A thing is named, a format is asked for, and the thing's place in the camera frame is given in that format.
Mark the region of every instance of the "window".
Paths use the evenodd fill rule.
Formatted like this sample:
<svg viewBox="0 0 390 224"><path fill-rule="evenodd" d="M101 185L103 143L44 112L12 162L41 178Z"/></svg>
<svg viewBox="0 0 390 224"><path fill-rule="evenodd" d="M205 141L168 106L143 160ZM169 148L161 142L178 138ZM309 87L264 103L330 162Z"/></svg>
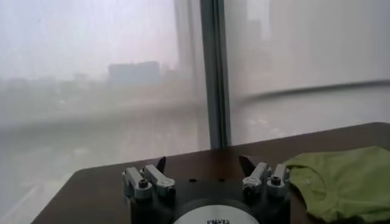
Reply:
<svg viewBox="0 0 390 224"><path fill-rule="evenodd" d="M390 121L390 2L224 2L232 144Z"/></svg>
<svg viewBox="0 0 390 224"><path fill-rule="evenodd" d="M0 223L79 169L210 148L199 10L0 0Z"/></svg>
<svg viewBox="0 0 390 224"><path fill-rule="evenodd" d="M389 8L0 0L0 223L87 167L390 121Z"/></svg>

